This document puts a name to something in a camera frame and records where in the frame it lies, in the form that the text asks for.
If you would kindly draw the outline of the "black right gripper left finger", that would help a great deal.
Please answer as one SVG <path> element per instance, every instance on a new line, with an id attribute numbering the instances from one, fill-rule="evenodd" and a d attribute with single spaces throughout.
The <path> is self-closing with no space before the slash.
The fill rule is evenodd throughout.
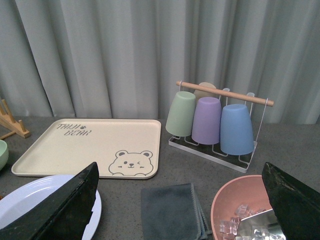
<path id="1" fill-rule="evenodd" d="M 96 201 L 99 169 L 92 162 L 30 211 L 0 230 L 2 240 L 80 240 Z"/>

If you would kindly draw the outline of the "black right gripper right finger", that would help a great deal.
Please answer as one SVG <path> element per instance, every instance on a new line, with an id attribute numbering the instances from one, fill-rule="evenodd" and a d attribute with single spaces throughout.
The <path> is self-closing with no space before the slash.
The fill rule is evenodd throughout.
<path id="1" fill-rule="evenodd" d="M 320 238 L 320 193 L 270 162 L 262 181 L 277 221 L 287 240 Z"/>

